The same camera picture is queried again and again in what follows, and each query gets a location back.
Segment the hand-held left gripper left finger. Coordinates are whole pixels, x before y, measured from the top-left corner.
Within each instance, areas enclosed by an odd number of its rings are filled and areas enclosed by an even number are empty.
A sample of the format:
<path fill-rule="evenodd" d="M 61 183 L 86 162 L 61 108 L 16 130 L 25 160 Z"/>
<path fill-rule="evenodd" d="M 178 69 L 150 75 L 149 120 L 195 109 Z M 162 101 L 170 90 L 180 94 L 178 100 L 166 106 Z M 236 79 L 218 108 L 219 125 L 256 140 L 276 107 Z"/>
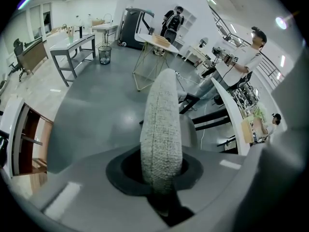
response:
<path fill-rule="evenodd" d="M 131 152 L 132 146 L 115 148 L 72 163 L 31 197 L 40 211 L 65 227 L 79 232 L 161 232 L 167 224 L 146 197 L 129 196 L 106 177 L 106 167 L 115 157 Z"/>

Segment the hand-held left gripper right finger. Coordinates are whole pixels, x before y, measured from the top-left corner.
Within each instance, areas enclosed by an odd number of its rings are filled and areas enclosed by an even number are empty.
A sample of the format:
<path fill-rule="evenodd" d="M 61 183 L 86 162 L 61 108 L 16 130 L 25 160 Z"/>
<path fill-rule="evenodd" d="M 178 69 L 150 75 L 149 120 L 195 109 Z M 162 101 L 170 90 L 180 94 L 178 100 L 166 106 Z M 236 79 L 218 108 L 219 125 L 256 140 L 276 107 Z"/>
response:
<path fill-rule="evenodd" d="M 181 204 L 195 214 L 222 213 L 236 209 L 249 190 L 248 157 L 183 147 L 183 153 L 203 166 L 203 174 L 191 189 L 177 192 Z"/>

